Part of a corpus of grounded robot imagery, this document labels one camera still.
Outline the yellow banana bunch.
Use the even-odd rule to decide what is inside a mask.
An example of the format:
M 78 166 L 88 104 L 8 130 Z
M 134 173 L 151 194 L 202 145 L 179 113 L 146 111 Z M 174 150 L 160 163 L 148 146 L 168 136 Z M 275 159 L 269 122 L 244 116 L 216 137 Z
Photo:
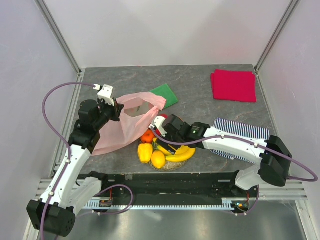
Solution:
M 155 137 L 153 140 L 153 146 L 156 150 L 162 152 L 165 155 L 165 159 L 172 163 L 185 162 L 192 158 L 196 153 L 195 148 L 190 148 L 188 146 L 182 145 L 178 150 L 174 151 L 172 147 L 169 147 L 169 150 L 165 149 L 160 145 L 160 142 Z

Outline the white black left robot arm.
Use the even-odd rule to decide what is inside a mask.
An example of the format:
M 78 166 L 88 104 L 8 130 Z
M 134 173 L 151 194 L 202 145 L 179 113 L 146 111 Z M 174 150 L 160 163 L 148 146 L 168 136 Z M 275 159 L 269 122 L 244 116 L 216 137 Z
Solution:
M 100 140 L 101 128 L 109 121 L 120 121 L 123 108 L 116 100 L 113 104 L 104 99 L 85 100 L 80 104 L 79 119 L 67 142 L 61 167 L 39 200 L 31 200 L 26 208 L 33 227 L 42 236 L 45 232 L 68 236 L 77 215 L 90 199 L 109 193 L 109 183 L 94 176 L 87 177 L 77 189 L 73 187 Z

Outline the pink plastic bag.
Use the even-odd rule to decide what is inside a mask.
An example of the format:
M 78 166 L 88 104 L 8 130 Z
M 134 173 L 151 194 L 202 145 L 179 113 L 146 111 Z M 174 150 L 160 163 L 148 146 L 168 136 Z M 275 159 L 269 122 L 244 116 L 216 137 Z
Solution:
M 120 121 L 109 121 L 101 128 L 93 156 L 114 152 L 138 140 L 167 102 L 165 98 L 152 92 L 127 94 L 117 101 L 124 105 Z

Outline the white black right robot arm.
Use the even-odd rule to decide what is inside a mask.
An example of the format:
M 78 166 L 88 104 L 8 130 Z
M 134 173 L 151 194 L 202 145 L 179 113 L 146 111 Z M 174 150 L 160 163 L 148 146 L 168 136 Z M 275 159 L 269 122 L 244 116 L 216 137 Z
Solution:
M 195 122 L 189 125 L 176 115 L 156 116 L 150 127 L 160 132 L 163 143 L 173 147 L 190 145 L 252 162 L 251 167 L 234 173 L 229 191 L 235 197 L 240 197 L 247 190 L 263 183 L 276 187 L 286 185 L 292 154 L 277 136 L 271 135 L 268 139 L 244 137 L 206 123 Z

